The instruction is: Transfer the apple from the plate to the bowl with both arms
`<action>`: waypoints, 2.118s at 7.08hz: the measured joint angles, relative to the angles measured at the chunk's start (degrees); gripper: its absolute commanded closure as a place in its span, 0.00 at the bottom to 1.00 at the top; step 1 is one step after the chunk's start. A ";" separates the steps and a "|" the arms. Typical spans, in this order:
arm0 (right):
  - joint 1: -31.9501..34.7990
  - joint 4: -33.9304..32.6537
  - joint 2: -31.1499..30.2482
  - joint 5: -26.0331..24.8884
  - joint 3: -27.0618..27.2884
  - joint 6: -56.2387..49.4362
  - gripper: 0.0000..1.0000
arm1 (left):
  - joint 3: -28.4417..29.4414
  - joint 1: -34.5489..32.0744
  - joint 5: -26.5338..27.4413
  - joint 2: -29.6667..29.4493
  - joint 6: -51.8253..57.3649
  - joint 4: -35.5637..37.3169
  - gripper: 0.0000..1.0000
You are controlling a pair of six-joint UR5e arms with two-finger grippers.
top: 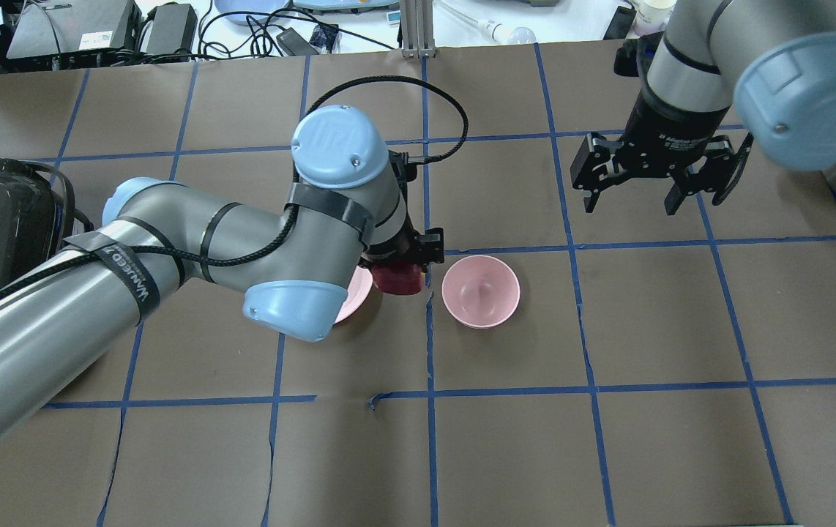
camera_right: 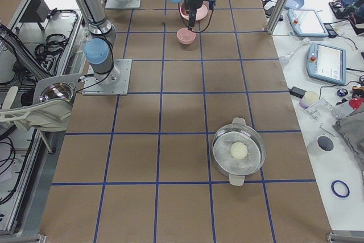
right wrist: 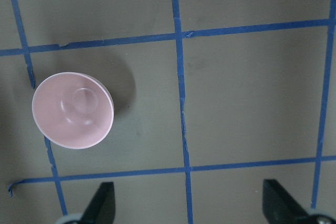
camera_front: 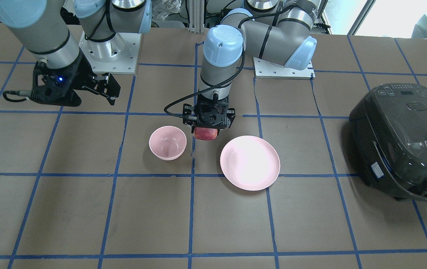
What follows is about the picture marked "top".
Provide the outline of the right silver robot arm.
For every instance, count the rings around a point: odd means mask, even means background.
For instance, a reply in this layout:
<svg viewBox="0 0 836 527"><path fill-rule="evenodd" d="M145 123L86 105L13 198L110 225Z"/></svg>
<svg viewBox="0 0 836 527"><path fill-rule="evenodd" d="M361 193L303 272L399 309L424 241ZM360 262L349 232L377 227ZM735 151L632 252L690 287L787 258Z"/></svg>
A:
<svg viewBox="0 0 836 527"><path fill-rule="evenodd" d="M671 181L667 214L699 193L719 206L753 146L794 171L836 165L836 1L679 1L613 70L640 90L618 139L592 131L572 161L588 213L633 179Z"/></svg>

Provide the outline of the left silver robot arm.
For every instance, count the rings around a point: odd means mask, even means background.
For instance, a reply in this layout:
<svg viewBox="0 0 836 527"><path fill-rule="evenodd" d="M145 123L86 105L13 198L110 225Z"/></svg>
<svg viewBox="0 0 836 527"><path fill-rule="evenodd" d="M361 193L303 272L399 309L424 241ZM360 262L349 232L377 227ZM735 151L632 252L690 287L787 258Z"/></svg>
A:
<svg viewBox="0 0 836 527"><path fill-rule="evenodd" d="M281 213L133 178L105 203L100 229L0 289L0 440L188 280L240 291L247 319L317 343L358 266L391 277L444 261L444 230L418 233L409 217L414 164L367 114L310 109L290 151Z"/></svg>

